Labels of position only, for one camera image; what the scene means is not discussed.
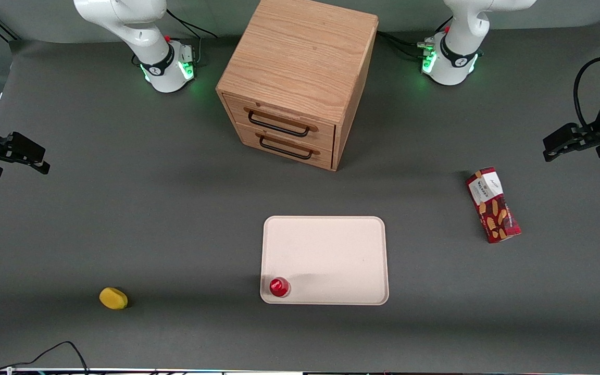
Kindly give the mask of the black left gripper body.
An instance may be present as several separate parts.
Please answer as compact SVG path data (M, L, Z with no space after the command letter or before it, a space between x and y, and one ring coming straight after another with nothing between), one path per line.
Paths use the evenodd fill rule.
M558 156L595 148L600 158L600 131L588 132L586 128L579 127L576 123L568 123L559 128L558 133L560 140L560 147L557 150Z

